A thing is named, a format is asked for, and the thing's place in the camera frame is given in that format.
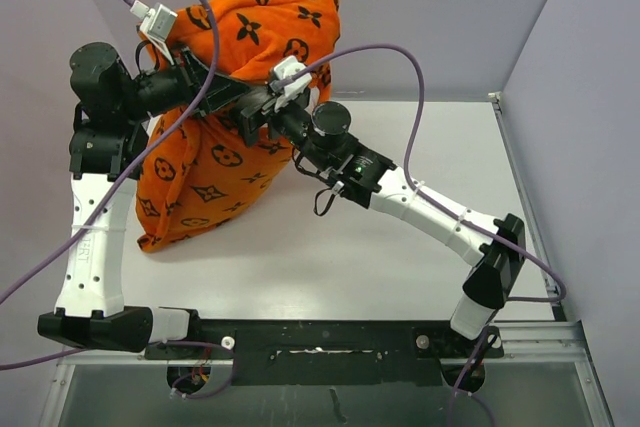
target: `orange cloth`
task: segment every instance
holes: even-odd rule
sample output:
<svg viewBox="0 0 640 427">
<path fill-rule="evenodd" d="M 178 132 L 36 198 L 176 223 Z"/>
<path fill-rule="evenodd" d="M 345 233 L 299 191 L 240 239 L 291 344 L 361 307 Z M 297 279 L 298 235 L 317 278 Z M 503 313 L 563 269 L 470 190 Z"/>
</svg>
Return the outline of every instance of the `orange cloth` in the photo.
<svg viewBox="0 0 640 427">
<path fill-rule="evenodd" d="M 338 0 L 211 0 L 220 30 L 218 71 L 262 84 L 270 69 L 295 55 L 309 64 L 331 53 L 340 37 Z M 187 45 L 205 64 L 213 38 L 202 6 L 178 12 L 167 39 L 171 48 Z M 155 58 L 152 49 L 150 55 Z M 160 59 L 160 69 L 166 68 Z M 319 102 L 329 99 L 331 71 L 324 65 L 312 87 Z M 164 114 L 154 141 L 180 116 Z M 229 123 L 226 110 L 204 119 L 189 118 L 149 155 L 138 182 L 136 214 L 146 234 L 145 252 L 215 229 L 249 208 L 291 158 L 284 139 L 272 142 L 263 129 L 258 144 L 247 148 Z"/>
</svg>

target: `orange fabric with black pattern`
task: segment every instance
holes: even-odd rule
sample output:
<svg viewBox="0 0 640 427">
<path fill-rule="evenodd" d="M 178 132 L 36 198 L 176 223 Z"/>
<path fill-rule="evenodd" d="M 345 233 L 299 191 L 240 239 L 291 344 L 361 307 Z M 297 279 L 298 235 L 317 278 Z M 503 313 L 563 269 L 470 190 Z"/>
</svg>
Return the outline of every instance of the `orange fabric with black pattern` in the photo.
<svg viewBox="0 0 640 427">
<path fill-rule="evenodd" d="M 338 0 L 211 0 L 220 31 L 218 71 L 262 84 L 270 69 L 294 55 L 310 64 L 330 54 L 340 37 Z M 205 10 L 178 12 L 167 45 L 184 44 L 205 64 L 213 56 L 213 38 Z M 157 59 L 166 68 L 164 58 Z M 324 65 L 311 84 L 319 102 L 329 99 L 331 71 Z M 180 116 L 164 114 L 151 142 Z M 136 213 L 145 235 L 140 248 L 154 252 L 168 244 L 210 231 L 248 209 L 291 159 L 284 139 L 268 140 L 266 130 L 251 148 L 244 145 L 224 109 L 204 119 L 189 118 L 165 140 L 142 168 Z"/>
</svg>

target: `cable connector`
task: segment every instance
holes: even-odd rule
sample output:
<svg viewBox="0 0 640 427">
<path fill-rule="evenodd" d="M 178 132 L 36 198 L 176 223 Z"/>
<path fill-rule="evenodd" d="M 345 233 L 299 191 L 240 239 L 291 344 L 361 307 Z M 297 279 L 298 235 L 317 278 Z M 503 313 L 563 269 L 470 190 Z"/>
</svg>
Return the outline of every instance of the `cable connector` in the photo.
<svg viewBox="0 0 640 427">
<path fill-rule="evenodd" d="M 173 24 L 175 24 L 178 18 L 178 14 L 160 3 L 156 3 L 156 5 L 151 8 L 139 0 L 136 0 L 129 10 L 142 21 L 140 24 L 140 32 L 142 32 L 162 55 L 166 57 L 169 63 L 173 65 L 173 58 L 167 47 L 166 40 L 173 28 Z"/>
<path fill-rule="evenodd" d="M 304 89 L 306 89 L 307 86 L 311 83 L 311 74 L 304 74 L 299 79 L 294 80 L 293 82 L 290 82 L 288 84 L 284 84 L 283 82 L 281 82 L 294 76 L 305 67 L 306 65 L 304 65 L 302 62 L 298 62 L 298 59 L 296 59 L 295 56 L 290 55 L 271 70 L 272 76 L 277 79 L 270 84 L 271 88 L 278 95 L 278 98 L 276 99 L 276 105 L 274 107 L 274 110 L 276 112 L 288 102 L 298 97 L 298 95 L 304 92 Z"/>
</svg>

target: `table surface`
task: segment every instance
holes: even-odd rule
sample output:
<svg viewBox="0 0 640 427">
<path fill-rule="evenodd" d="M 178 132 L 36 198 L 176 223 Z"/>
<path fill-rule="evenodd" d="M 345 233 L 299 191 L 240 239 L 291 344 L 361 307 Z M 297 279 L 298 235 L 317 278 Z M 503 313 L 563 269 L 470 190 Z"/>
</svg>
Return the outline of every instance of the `table surface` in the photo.
<svg viewBox="0 0 640 427">
<path fill-rule="evenodd" d="M 345 102 L 351 132 L 401 162 L 416 104 Z M 490 103 L 428 103 L 411 174 L 470 208 L 504 217 L 523 209 Z M 401 221 L 336 200 L 322 218 L 323 186 L 288 166 L 264 196 L 225 226 L 143 254 L 134 209 L 123 258 L 127 305 L 198 309 L 229 319 L 446 320 L 469 267 Z M 527 246 L 533 248 L 531 238 Z M 527 262 L 514 295 L 546 296 Z M 553 320 L 548 304 L 511 303 L 498 320 Z"/>
</svg>

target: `bolt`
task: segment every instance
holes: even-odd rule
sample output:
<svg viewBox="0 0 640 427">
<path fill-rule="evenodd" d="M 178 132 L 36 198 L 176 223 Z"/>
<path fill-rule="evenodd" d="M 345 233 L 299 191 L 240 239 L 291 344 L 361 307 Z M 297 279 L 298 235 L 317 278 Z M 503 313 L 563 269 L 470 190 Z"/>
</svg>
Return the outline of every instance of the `bolt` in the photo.
<svg viewBox="0 0 640 427">
<path fill-rule="evenodd" d="M 416 345 L 419 349 L 428 349 L 429 348 L 429 337 L 426 335 L 419 335 L 416 338 Z"/>
<path fill-rule="evenodd" d="M 227 335 L 226 337 L 222 338 L 222 346 L 225 349 L 231 350 L 233 349 L 234 345 L 236 345 L 236 339 L 234 339 L 233 337 Z"/>
</svg>

